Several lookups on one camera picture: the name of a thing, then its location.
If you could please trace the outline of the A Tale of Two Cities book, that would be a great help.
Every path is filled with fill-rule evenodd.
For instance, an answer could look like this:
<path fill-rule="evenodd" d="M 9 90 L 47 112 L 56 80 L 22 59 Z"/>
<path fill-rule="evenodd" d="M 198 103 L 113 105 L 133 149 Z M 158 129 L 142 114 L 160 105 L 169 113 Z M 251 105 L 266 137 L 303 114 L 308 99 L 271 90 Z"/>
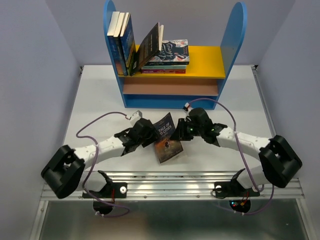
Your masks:
<path fill-rule="evenodd" d="M 154 151 L 160 164 L 164 164 L 170 159 L 176 158 L 183 152 L 184 149 L 181 142 L 170 139 L 176 130 L 170 112 L 154 123 L 153 126 L 159 134 L 158 140 L 154 143 Z"/>

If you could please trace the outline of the Little Women floral book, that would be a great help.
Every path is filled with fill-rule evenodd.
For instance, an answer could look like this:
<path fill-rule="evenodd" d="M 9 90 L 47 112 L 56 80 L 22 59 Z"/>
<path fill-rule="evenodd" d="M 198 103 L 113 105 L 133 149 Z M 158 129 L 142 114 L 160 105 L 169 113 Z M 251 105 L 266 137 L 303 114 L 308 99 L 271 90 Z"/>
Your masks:
<path fill-rule="evenodd" d="M 188 40 L 163 40 L 161 51 L 149 62 L 190 62 Z"/>

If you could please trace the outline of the Three Days to See book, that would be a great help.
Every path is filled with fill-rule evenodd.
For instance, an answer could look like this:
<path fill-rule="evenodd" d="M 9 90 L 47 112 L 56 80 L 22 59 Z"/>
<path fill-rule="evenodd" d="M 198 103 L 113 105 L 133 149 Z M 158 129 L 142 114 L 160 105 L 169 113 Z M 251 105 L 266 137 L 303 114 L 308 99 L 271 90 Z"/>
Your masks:
<path fill-rule="evenodd" d="M 162 49 L 164 25 L 159 22 L 150 30 L 143 39 L 134 55 L 133 65 L 130 70 L 132 77 L 141 70 L 153 57 L 155 57 Z"/>

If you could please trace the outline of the Animal Farm blue book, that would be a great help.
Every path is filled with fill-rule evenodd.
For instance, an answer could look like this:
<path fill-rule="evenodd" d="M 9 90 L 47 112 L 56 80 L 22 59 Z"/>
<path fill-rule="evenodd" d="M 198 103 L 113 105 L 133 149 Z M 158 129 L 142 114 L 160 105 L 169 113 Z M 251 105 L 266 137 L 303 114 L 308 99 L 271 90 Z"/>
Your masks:
<path fill-rule="evenodd" d="M 124 76 L 131 74 L 134 57 L 136 54 L 136 44 L 133 32 L 132 17 L 130 12 L 124 14 L 123 24 L 120 32 L 120 40 L 125 63 Z"/>

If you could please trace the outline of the Jane Eyre blue book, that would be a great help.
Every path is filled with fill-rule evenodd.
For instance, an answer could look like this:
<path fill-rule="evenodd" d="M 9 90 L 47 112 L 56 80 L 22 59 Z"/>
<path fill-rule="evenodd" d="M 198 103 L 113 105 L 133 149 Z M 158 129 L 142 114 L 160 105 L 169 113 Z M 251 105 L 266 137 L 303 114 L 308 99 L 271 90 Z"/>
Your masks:
<path fill-rule="evenodd" d="M 123 71 L 122 61 L 121 61 L 121 57 L 120 57 L 120 52 L 119 52 L 119 49 L 118 49 L 118 46 L 116 43 L 116 38 L 114 37 L 117 23 L 118 23 L 119 14 L 120 14 L 119 11 L 112 12 L 110 24 L 109 24 L 108 31 L 107 31 L 107 39 L 109 41 L 111 55 L 112 55 L 112 59 L 115 64 L 115 69 L 117 71 L 117 74 L 123 75 L 124 71 Z"/>

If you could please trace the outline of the Nineteen Eighty-Four dark book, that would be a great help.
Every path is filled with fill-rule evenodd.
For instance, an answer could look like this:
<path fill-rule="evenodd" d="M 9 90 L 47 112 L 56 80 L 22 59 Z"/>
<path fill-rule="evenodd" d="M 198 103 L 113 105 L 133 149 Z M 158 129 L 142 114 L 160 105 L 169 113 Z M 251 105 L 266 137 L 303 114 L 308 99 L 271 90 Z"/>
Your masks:
<path fill-rule="evenodd" d="M 121 41 L 121 30 L 124 24 L 125 20 L 125 13 L 124 12 L 119 12 L 115 11 L 114 15 L 117 17 L 116 25 L 115 25 L 115 30 L 113 33 L 113 40 L 115 43 L 115 65 L 117 69 L 117 74 L 118 75 L 123 75 L 127 76 L 127 67 L 126 67 L 126 61 L 125 61 L 125 56 L 124 56 L 124 50 L 122 46 L 122 41 Z"/>

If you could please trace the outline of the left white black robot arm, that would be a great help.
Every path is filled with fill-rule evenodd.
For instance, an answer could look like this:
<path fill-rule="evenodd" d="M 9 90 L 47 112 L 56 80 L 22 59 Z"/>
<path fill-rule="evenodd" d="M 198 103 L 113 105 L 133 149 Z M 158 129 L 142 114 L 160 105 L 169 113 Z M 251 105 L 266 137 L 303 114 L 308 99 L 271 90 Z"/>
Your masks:
<path fill-rule="evenodd" d="M 82 188 L 86 169 L 102 161 L 132 153 L 139 146 L 145 148 L 159 138 L 160 134 L 152 122 L 140 118 L 132 127 L 99 143 L 78 148 L 61 146 L 40 175 L 56 197 L 64 199 Z"/>

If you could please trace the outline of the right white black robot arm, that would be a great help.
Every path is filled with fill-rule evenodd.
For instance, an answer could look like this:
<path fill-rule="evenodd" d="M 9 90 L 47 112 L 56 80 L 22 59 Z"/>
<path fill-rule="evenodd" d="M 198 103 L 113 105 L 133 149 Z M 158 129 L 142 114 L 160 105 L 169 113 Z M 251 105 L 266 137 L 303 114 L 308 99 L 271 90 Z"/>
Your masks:
<path fill-rule="evenodd" d="M 201 137 L 206 143 L 239 151 L 240 155 L 251 156 L 260 165 L 240 169 L 230 181 L 215 182 L 213 193 L 217 198 L 241 197 L 255 186 L 272 184 L 285 188 L 303 166 L 302 161 L 281 135 L 273 138 L 257 137 L 237 132 L 231 127 L 214 123 L 203 108 L 187 111 L 180 118 L 174 133 L 174 141 L 191 141 Z"/>

